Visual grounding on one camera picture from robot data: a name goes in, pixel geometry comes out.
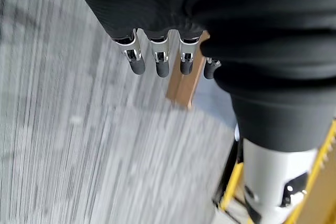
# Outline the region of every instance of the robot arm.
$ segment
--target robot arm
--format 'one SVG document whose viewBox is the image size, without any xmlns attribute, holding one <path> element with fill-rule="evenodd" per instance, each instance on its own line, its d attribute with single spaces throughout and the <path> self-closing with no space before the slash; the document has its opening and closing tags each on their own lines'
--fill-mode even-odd
<svg viewBox="0 0 336 224">
<path fill-rule="evenodd" d="M 202 30 L 209 32 L 205 75 L 231 94 L 248 212 L 255 223 L 284 222 L 305 194 L 334 115 L 336 0 L 86 1 L 137 74 L 144 64 L 134 29 L 153 44 L 162 77 L 168 30 L 180 32 L 184 74 Z"/>
</svg>

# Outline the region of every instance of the yellow metal bar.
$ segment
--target yellow metal bar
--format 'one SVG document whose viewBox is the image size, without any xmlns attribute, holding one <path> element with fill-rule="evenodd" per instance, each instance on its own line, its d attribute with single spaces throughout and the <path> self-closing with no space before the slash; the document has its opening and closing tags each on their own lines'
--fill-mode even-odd
<svg viewBox="0 0 336 224">
<path fill-rule="evenodd" d="M 222 201 L 219 204 L 219 208 L 221 210 L 226 210 L 233 195 L 235 194 L 237 184 L 242 174 L 242 170 L 243 170 L 243 163 L 240 163 L 240 164 L 236 163 L 235 167 L 233 168 L 229 183 L 227 184 Z"/>
<path fill-rule="evenodd" d="M 306 203 L 307 198 L 309 197 L 309 194 L 313 188 L 316 178 L 320 173 L 321 165 L 323 164 L 323 157 L 328 153 L 328 149 L 332 144 L 332 139 L 335 137 L 335 132 L 336 132 L 336 120 L 332 122 L 326 141 L 320 148 L 319 154 L 315 160 L 315 164 L 313 166 L 311 174 L 309 175 L 306 187 L 307 195 L 303 199 L 302 203 L 293 211 L 291 216 L 287 219 L 287 221 L 285 222 L 286 224 L 294 224 L 298 220 L 300 213 L 303 209 L 303 206 Z"/>
</svg>

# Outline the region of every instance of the floor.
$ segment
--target floor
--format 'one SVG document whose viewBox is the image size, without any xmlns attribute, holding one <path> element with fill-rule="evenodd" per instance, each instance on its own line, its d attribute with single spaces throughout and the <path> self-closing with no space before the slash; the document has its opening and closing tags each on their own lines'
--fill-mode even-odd
<svg viewBox="0 0 336 224">
<path fill-rule="evenodd" d="M 83 0 L 0 19 L 1 224 L 211 222 L 232 130 L 165 99 L 141 31 L 136 76 Z"/>
</svg>

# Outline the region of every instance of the silver metal bracket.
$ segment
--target silver metal bracket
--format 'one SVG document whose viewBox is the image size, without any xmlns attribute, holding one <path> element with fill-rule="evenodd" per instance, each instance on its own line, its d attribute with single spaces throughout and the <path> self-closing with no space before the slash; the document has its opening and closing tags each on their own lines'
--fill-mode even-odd
<svg viewBox="0 0 336 224">
<path fill-rule="evenodd" d="M 135 29 L 133 30 L 133 36 L 134 39 L 129 44 L 121 44 L 116 41 L 129 62 L 139 61 L 142 58 L 140 43 Z"/>
<path fill-rule="evenodd" d="M 155 62 L 167 62 L 169 55 L 169 39 L 162 42 L 156 42 L 151 40 L 152 46 L 152 55 L 154 57 Z"/>
</svg>

